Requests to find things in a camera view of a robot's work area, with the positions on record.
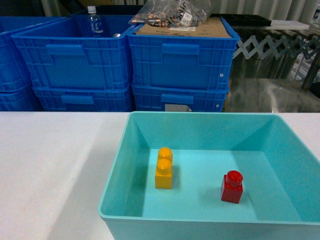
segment clear plastic bag of parts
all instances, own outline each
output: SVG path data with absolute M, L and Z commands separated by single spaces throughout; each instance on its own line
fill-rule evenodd
M 210 0 L 148 0 L 129 21 L 154 27 L 196 27 L 210 15 Z

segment red toy block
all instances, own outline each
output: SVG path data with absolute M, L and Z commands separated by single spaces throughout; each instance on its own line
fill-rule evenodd
M 244 177 L 236 170 L 229 171 L 224 175 L 221 185 L 221 200 L 238 204 L 244 191 L 242 181 Z

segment label on crate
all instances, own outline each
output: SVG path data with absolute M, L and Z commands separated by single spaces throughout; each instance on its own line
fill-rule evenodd
M 181 19 L 181 23 L 184 26 L 188 26 L 191 23 L 191 20 L 192 20 L 192 15 L 190 13 L 185 12 Z
M 184 31 L 184 32 L 195 32 L 196 27 L 190 26 L 190 27 L 170 27 L 169 28 L 172 31 Z
M 192 112 L 190 107 L 187 105 L 179 105 L 179 104 L 165 104 L 164 110 L 166 112 Z

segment blue bottle label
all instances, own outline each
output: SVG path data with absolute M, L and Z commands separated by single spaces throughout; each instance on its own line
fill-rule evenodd
M 102 22 L 100 19 L 96 21 L 91 21 L 88 27 L 92 37 L 100 37 L 104 32 Z

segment white table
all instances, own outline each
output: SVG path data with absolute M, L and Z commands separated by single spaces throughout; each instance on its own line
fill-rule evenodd
M 320 113 L 281 113 L 320 159 Z M 113 240 L 98 204 L 128 113 L 0 112 L 0 238 Z

